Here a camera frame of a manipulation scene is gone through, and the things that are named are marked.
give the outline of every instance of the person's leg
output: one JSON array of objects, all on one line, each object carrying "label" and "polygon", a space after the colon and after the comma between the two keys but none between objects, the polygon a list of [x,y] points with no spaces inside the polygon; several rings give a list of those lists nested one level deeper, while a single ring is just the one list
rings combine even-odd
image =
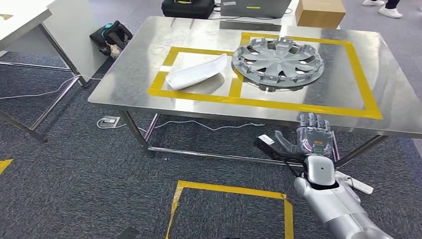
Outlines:
[{"label": "person's leg", "polygon": [[403,15],[397,11],[397,4],[399,2],[400,0],[388,0],[385,6],[379,9],[378,12],[388,17],[400,18]]},{"label": "person's leg", "polygon": [[399,4],[400,0],[388,0],[385,4],[386,9],[395,9],[397,8],[397,4]]},{"label": "person's leg", "polygon": [[365,0],[362,5],[364,6],[382,6],[384,5],[384,1],[382,0]]}]

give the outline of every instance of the power outlet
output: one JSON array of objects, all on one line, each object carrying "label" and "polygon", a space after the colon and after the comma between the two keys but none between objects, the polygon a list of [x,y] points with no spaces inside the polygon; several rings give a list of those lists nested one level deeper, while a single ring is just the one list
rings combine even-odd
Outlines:
[{"label": "power outlet", "polygon": [[117,126],[119,120],[120,117],[104,116],[98,125],[104,128],[114,128]]}]

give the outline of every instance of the table leg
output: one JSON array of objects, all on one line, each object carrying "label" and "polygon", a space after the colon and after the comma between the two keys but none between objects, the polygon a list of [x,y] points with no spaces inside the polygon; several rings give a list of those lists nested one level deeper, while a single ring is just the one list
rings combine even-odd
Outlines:
[{"label": "table leg", "polygon": [[[66,63],[66,65],[69,67],[70,70],[72,70],[73,74],[75,76],[80,75],[81,73],[78,71],[76,66],[73,64],[73,62],[69,59],[67,54],[63,51],[62,47],[57,43],[56,39],[51,35],[51,33],[45,28],[44,24],[40,24],[39,28],[41,29],[42,33],[44,33],[45,37],[47,37],[50,44],[54,47],[54,49],[57,51],[57,53],[60,55],[60,57],[63,59],[63,61]],[[83,87],[88,86],[88,83],[85,81],[84,77],[79,77],[79,82]]]},{"label": "table leg", "polygon": [[335,169],[337,170],[337,169],[343,167],[344,165],[346,165],[347,163],[349,163],[350,161],[352,161],[356,156],[358,156],[361,153],[369,150],[370,148],[372,148],[373,146],[381,143],[382,141],[386,140],[387,138],[388,138],[388,136],[385,136],[385,135],[377,135],[377,136],[371,138],[370,140],[366,141],[366,143],[364,143],[363,145],[359,146],[357,149],[353,150],[348,155],[346,155],[341,160],[339,160],[334,165],[335,166]]},{"label": "table leg", "polygon": [[139,131],[138,127],[136,126],[135,122],[133,121],[132,117],[130,116],[128,111],[119,111],[120,116],[126,122],[127,126],[129,127],[130,131],[133,135],[135,135],[136,140],[141,145],[142,149],[146,153],[147,157],[154,157],[155,152],[148,149],[148,143],[142,136],[141,132]]},{"label": "table leg", "polygon": [[155,125],[156,125],[157,120],[158,120],[159,117],[160,117],[160,114],[155,114],[154,115],[154,118],[152,119],[151,124],[149,125],[148,129],[146,130],[145,137],[144,137],[145,138],[145,141],[148,142],[148,140],[149,140],[149,138],[150,138],[150,136],[151,136],[151,134],[152,134],[152,132],[153,132],[153,130],[155,128]]},{"label": "table leg", "polygon": [[15,120],[14,118],[12,118],[11,116],[9,116],[8,114],[6,114],[3,111],[0,111],[0,120],[5,120],[6,122],[8,122],[8,123],[14,125],[15,127],[19,128],[20,130],[25,131],[27,134],[34,137],[36,140],[38,140],[40,142],[47,142],[47,138],[40,135],[36,131],[30,129],[29,127],[25,126],[21,122]]}]

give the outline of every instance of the black pants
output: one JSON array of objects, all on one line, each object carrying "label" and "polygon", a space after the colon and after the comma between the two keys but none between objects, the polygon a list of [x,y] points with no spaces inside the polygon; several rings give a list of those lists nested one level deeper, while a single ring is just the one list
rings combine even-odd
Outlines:
[{"label": "black pants", "polygon": [[385,8],[386,9],[395,9],[397,8],[397,4],[399,4],[400,0],[388,0],[387,3],[385,4]]}]

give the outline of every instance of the yellow tape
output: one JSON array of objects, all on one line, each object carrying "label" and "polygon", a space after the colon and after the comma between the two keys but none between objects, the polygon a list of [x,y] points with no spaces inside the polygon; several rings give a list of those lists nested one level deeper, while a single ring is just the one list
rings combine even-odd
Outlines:
[{"label": "yellow tape", "polygon": [[[260,37],[260,38],[278,38],[278,35],[273,34],[260,34],[253,32],[243,32],[240,40],[240,44],[244,45],[249,42],[251,37]],[[349,58],[350,65],[353,71],[354,78],[356,80],[356,85],[359,89],[362,101],[364,103],[365,109],[352,109],[352,108],[341,108],[341,107],[330,107],[330,106],[317,106],[317,105],[306,105],[306,104],[296,104],[296,103],[285,103],[285,102],[276,102],[276,101],[265,101],[265,100],[256,100],[256,99],[247,99],[241,98],[241,89],[243,84],[243,76],[234,70],[237,78],[234,77],[231,80],[230,90],[228,96],[213,96],[205,94],[195,94],[179,91],[166,91],[162,90],[162,86],[165,81],[165,76],[167,72],[158,72],[147,92],[151,96],[158,97],[169,97],[193,101],[205,101],[205,102],[215,102],[215,103],[224,103],[224,104],[234,104],[234,105],[243,105],[243,106],[254,106],[254,107],[264,107],[272,109],[281,109],[281,110],[290,110],[290,111],[304,111],[304,112],[314,112],[319,114],[328,114],[328,115],[338,115],[338,116],[349,116],[349,117],[359,117],[359,118],[370,118],[370,119],[382,119],[382,115],[377,107],[377,103],[372,96],[371,89],[368,86],[365,75],[362,71],[362,68],[359,63],[359,59],[356,55],[356,52],[353,48],[353,44],[348,41],[341,40],[331,40],[331,39],[317,39],[317,38],[306,38],[306,37],[295,37],[295,36],[286,36],[293,40],[298,41],[308,41],[308,42],[319,42],[324,44],[337,44],[345,47],[347,57]],[[232,52],[228,51],[219,51],[219,50],[205,50],[205,49],[192,49],[192,48],[183,48],[183,47],[172,47],[164,60],[164,66],[172,66],[176,60],[177,54],[179,52],[187,53],[197,53],[197,54],[208,54],[208,55],[221,55],[227,54],[232,56]]]},{"label": "yellow tape", "polygon": [[3,171],[11,164],[13,159],[6,159],[3,161],[0,161],[0,174],[3,173]]},{"label": "yellow tape", "polygon": [[170,221],[167,226],[165,239],[169,239],[170,227],[173,222],[174,213],[176,212],[179,199],[180,199],[180,196],[182,195],[182,191],[184,188],[193,188],[193,189],[201,189],[201,190],[209,190],[209,191],[217,191],[217,192],[225,192],[225,193],[237,193],[237,194],[284,200],[284,204],[283,204],[284,224],[285,224],[284,238],[293,239],[293,208],[292,208],[292,204],[286,199],[287,197],[286,194],[258,190],[258,189],[231,187],[231,186],[207,184],[207,183],[196,183],[196,182],[188,182],[188,181],[181,181],[181,180],[177,181],[177,186],[176,186],[176,190],[175,190],[172,205],[171,205]]},{"label": "yellow tape", "polygon": [[284,199],[284,238],[293,239],[293,207],[287,198]]}]

